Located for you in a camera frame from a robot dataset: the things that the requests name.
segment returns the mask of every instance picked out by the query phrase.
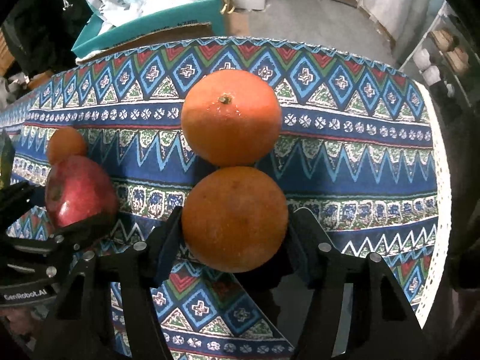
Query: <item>teal box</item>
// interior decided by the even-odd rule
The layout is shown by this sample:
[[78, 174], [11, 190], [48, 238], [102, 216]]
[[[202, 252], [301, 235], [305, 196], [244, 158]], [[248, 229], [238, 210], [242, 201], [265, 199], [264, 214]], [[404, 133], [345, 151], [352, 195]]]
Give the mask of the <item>teal box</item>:
[[186, 24], [211, 23], [216, 36], [225, 35], [222, 0], [200, 0], [139, 17], [99, 35], [102, 19], [93, 15], [71, 49], [79, 58], [92, 51], [105, 50], [151, 32]]

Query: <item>shelf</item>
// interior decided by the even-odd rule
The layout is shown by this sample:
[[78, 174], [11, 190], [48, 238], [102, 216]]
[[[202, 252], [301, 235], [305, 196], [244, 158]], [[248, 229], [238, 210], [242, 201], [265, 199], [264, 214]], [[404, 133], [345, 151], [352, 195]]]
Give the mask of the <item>shelf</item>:
[[[451, 67], [450, 63], [448, 62], [445, 54], [437, 48], [435, 42], [430, 37], [425, 39], [425, 41], [422, 44], [422, 47], [427, 49], [427, 51], [430, 54], [430, 59], [432, 59], [433, 57], [433, 59], [437, 60], [436, 65], [440, 68], [441, 73], [443, 73], [443, 75], [446, 75], [444, 78], [448, 83], [454, 86], [455, 88], [454, 98], [457, 99], [457, 101], [459, 102], [459, 105], [462, 108], [470, 108], [472, 106], [472, 103], [467, 94], [467, 91], [465, 90], [464, 85], [460, 81], [460, 78], [457, 76], [457, 74]], [[460, 99], [461, 97], [459, 96], [460, 93], [462, 94], [464, 101]]]
[[473, 56], [478, 65], [480, 65], [480, 58], [472, 47], [472, 41], [465, 37], [462, 31], [460, 31], [460, 29], [457, 27], [456, 23], [454, 23], [450, 17], [445, 15], [441, 16], [441, 23], [444, 24], [448, 30], [450, 30], [452, 35], [456, 35], [459, 38], [460, 46], [469, 54], [469, 62], [472, 62], [470, 61], [470, 57]]
[[435, 16], [435, 19], [431, 22], [431, 25], [429, 26], [428, 30], [423, 34], [422, 38], [418, 42], [418, 44], [415, 46], [413, 51], [410, 53], [410, 55], [406, 58], [405, 62], [400, 66], [398, 69], [399, 71], [404, 71], [406, 64], [412, 59], [413, 55], [415, 52], [421, 47], [423, 41], [427, 38], [427, 35], [430, 31], [433, 31], [437, 25], [441, 22], [442, 16], [444, 16], [449, 10], [449, 6], [446, 1], [443, 2], [442, 6], [438, 10], [437, 16]]

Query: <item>white lace edge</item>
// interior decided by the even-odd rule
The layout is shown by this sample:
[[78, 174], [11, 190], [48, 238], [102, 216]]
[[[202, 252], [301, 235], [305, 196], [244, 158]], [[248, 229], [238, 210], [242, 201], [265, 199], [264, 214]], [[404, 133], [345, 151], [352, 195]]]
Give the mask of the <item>white lace edge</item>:
[[445, 145], [443, 144], [440, 125], [431, 100], [430, 92], [420, 83], [414, 81], [423, 98], [430, 118], [433, 157], [435, 159], [435, 175], [437, 178], [438, 226], [435, 246], [430, 261], [428, 276], [423, 288], [423, 295], [418, 305], [416, 316], [423, 328], [434, 303], [448, 251], [448, 239], [452, 227], [452, 189], [450, 186], [450, 170], [448, 168]]

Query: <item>blue patterned tablecloth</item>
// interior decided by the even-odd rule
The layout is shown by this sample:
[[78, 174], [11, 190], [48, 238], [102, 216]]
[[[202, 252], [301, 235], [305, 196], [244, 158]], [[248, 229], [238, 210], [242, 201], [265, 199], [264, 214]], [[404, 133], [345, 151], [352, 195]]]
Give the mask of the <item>blue patterned tablecloth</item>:
[[[191, 151], [180, 114], [188, 90], [219, 69], [245, 69], [274, 88], [282, 135], [256, 166], [289, 204], [310, 208], [340, 251], [381, 254], [414, 310], [431, 303], [425, 299], [438, 207], [424, 92], [394, 68], [355, 55], [285, 41], [208, 38], [130, 50], [69, 70], [0, 115], [0, 127], [18, 140], [12, 181], [44, 184], [47, 142], [59, 126], [75, 126], [121, 201], [111, 238], [99, 249], [121, 251], [145, 239], [214, 170]], [[10, 235], [44, 239], [48, 227], [36, 208]], [[186, 256], [183, 250], [169, 281], [152, 290], [176, 360], [290, 356], [292, 347], [232, 275]], [[119, 293], [113, 283], [118, 349], [128, 354]]]

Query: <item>diamond pattern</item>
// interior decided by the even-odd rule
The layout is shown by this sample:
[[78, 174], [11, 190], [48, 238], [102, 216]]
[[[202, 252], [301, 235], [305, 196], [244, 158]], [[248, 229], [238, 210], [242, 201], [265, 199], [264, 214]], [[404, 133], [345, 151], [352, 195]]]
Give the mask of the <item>diamond pattern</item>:
[[377, 104], [378, 98], [380, 97], [380, 90], [367, 70], [358, 84], [358, 92], [360, 93], [360, 96], [362, 97], [363, 102], [367, 106], [368, 110], [372, 111]]
[[307, 96], [312, 92], [320, 81], [316, 69], [312, 66], [308, 59], [303, 57], [292, 69], [290, 73], [293, 86], [298, 91], [300, 96]]
[[383, 99], [390, 114], [396, 118], [398, 116], [403, 99], [401, 94], [390, 80], [387, 81], [385, 89], [383, 90]]
[[415, 117], [418, 118], [422, 113], [423, 99], [418, 93], [418, 91], [411, 84], [409, 85], [406, 93], [406, 102], [409, 104]]
[[152, 300], [155, 311], [157, 312], [157, 317], [161, 318], [173, 308], [174, 302], [165, 284], [162, 284], [160, 288], [151, 288], [150, 292], [152, 293]]
[[217, 310], [207, 296], [207, 293], [200, 289], [193, 293], [183, 303], [183, 311], [189, 320], [198, 328], [211, 321], [217, 316]]
[[403, 291], [406, 295], [406, 298], [409, 300], [409, 302], [411, 302], [412, 299], [416, 296], [422, 284], [423, 284], [423, 279], [420, 272], [420, 267], [417, 266], [413, 271], [413, 274], [410, 276], [409, 280], [405, 284], [405, 287], [403, 288]]
[[260, 313], [252, 307], [252, 304], [250, 297], [244, 295], [227, 310], [225, 322], [232, 332], [244, 332], [260, 319]]
[[76, 87], [77, 87], [77, 76], [73, 75], [63, 90], [63, 99], [65, 103], [68, 103], [71, 97], [76, 93], [76, 89], [77, 89]]
[[157, 83], [162, 79], [165, 74], [162, 62], [158, 56], [155, 56], [152, 61], [143, 69], [140, 75], [140, 81], [145, 88], [146, 93], [150, 93]]
[[131, 61], [128, 61], [117, 74], [114, 85], [119, 96], [123, 96], [135, 80], [134, 70], [131, 67]]
[[49, 82], [47, 86], [41, 91], [40, 104], [45, 104], [53, 95], [52, 83]]
[[188, 54], [173, 71], [173, 75], [177, 79], [182, 91], [191, 88], [201, 74], [202, 70], [200, 65], [192, 52]]
[[338, 65], [328, 80], [328, 83], [330, 84], [331, 90], [337, 95], [336, 99], [340, 103], [340, 106], [342, 106], [345, 101], [350, 98], [353, 90], [353, 83], [349, 74], [341, 65]]
[[87, 97], [90, 88], [92, 88], [92, 75], [90, 74], [90, 71], [88, 71], [87, 74], [83, 77], [80, 86], [78, 87], [78, 93], [80, 93], [81, 102], [83, 102]]
[[274, 86], [281, 76], [274, 59], [267, 52], [250, 69], [250, 73], [256, 74], [270, 86]]
[[100, 73], [97, 82], [95, 83], [95, 90], [97, 92], [97, 98], [102, 98], [109, 90], [112, 84], [112, 73], [110, 66], [108, 66], [102, 73]]

